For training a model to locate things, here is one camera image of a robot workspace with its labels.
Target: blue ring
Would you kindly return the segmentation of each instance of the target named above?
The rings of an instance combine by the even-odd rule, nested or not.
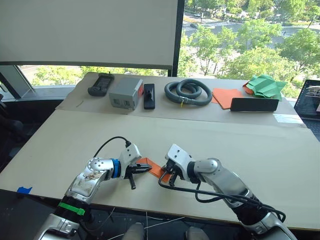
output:
[[[119,169],[119,160],[118,159],[112,159],[113,165],[114,165],[114,171],[113,176],[111,178],[115,179],[118,175],[118,169]]]

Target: green tape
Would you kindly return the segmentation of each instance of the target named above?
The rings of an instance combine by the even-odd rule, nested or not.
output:
[[[62,207],[62,208],[64,208],[64,209],[68,209],[68,210],[70,210],[70,211],[72,211],[72,212],[75,212],[76,214],[78,214],[78,215],[80,215],[80,216],[83,216],[83,215],[85,214],[85,210],[84,210],[84,209],[82,209],[82,208],[77,208],[77,207],[75,207],[75,206],[71,206],[71,205],[66,204],[66,203],[64,203],[64,202],[60,202],[58,206],[59,206],[59,207]]]

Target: laptop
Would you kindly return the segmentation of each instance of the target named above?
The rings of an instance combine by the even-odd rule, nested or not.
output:
[[[294,109],[320,141],[320,80],[305,80]]]

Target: laptop screen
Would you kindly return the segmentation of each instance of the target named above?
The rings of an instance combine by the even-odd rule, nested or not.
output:
[[[301,118],[320,120],[320,80],[306,80],[294,106]]]

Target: green origami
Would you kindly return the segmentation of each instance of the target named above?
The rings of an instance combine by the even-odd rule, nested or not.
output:
[[[282,100],[281,90],[286,85],[285,81],[275,81],[269,75],[253,76],[246,86],[253,91],[253,95],[260,98]]]

